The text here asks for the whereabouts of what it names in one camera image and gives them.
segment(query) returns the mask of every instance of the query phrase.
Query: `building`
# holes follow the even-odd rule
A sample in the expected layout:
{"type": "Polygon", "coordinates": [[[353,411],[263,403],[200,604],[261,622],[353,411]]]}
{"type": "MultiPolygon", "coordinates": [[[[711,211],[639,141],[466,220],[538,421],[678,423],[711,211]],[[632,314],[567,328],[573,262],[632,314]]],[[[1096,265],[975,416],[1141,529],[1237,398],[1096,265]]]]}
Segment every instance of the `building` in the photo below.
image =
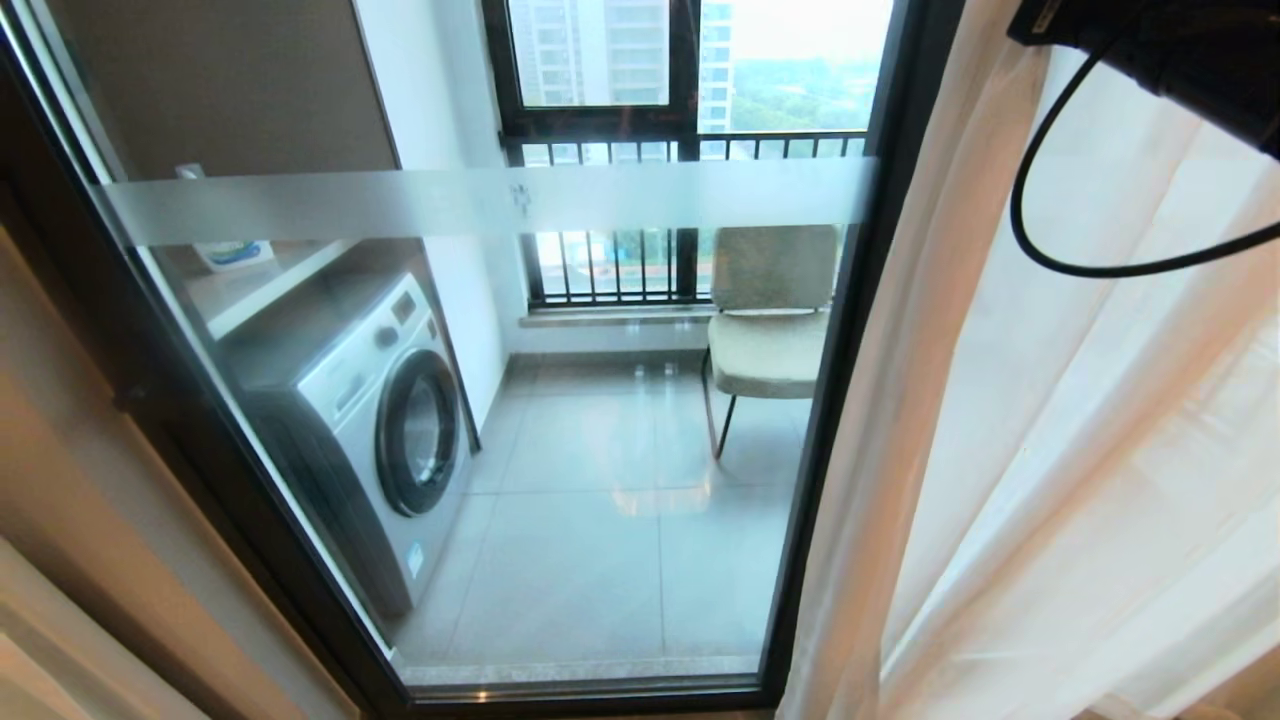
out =
{"type": "Polygon", "coordinates": [[[527,106],[666,105],[664,0],[511,0],[527,106]]]}
{"type": "Polygon", "coordinates": [[[728,132],[733,114],[733,4],[703,3],[698,132],[728,132]]]}

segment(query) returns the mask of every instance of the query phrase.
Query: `white shelf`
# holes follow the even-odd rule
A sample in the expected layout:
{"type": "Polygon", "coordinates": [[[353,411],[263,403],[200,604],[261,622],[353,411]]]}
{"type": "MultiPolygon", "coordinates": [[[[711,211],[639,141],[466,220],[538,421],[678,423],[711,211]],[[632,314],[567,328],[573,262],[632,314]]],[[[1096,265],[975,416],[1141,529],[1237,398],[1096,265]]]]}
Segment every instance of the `white shelf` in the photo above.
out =
{"type": "Polygon", "coordinates": [[[342,256],[358,240],[271,243],[275,258],[257,265],[186,279],[192,302],[220,340],[302,281],[342,256]]]}

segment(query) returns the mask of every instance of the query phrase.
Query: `chair leg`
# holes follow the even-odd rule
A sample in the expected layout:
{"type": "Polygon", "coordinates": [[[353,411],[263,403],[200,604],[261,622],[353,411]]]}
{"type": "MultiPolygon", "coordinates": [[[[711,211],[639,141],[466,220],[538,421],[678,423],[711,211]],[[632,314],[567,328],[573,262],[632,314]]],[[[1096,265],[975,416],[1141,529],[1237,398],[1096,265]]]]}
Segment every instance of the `chair leg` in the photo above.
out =
{"type": "Polygon", "coordinates": [[[728,415],[724,415],[724,429],[721,430],[719,445],[716,446],[716,460],[724,454],[724,441],[728,439],[728,421],[733,419],[733,406],[737,405],[737,396],[728,398],[728,415]]]}
{"type": "Polygon", "coordinates": [[[712,364],[712,348],[707,348],[707,354],[703,355],[703,402],[707,405],[707,425],[712,432],[712,457],[717,461],[719,456],[724,452],[724,441],[728,439],[728,424],[733,419],[733,407],[737,406],[737,396],[730,396],[728,401],[728,414],[724,416],[724,427],[719,432],[716,432],[716,416],[712,413],[712,392],[707,387],[707,369],[712,364]]]}

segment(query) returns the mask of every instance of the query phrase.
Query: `white wall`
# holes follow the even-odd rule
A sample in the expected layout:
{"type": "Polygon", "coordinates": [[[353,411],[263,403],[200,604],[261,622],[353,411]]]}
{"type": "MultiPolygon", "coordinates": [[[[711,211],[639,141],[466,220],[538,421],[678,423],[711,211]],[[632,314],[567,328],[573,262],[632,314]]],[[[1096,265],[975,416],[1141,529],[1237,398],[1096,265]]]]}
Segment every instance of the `white wall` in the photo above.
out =
{"type": "MultiPolygon", "coordinates": [[[[408,170],[463,168],[472,164],[466,135],[492,127],[484,118],[457,114],[444,42],[451,15],[465,3],[356,0],[374,78],[381,95],[401,167],[408,170]]],[[[492,141],[497,149],[497,141],[492,141]]],[[[498,163],[502,156],[494,158],[498,163]]],[[[425,240],[431,277],[467,388],[476,424],[483,427],[502,383],[507,348],[489,282],[488,256],[477,237],[425,240]]]]}
{"type": "MultiPolygon", "coordinates": [[[[497,168],[500,123],[476,0],[356,0],[404,168],[497,168]]],[[[476,420],[511,352],[699,348],[704,324],[522,328],[529,295],[516,237],[428,241],[476,420]]]]}
{"type": "Polygon", "coordinates": [[[105,380],[3,229],[0,333],[5,538],[215,715],[355,717],[356,707],[111,406],[105,380]]]}

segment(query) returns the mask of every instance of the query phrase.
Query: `washing machine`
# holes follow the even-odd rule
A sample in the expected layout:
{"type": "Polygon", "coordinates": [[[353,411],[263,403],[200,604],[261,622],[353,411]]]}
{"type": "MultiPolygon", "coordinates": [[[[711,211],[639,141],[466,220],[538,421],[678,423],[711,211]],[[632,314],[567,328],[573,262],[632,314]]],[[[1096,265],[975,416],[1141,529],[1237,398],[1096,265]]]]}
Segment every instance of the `washing machine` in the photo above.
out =
{"type": "Polygon", "coordinates": [[[412,274],[302,295],[227,355],[260,439],[385,626],[422,597],[457,515],[461,383],[412,274]]]}

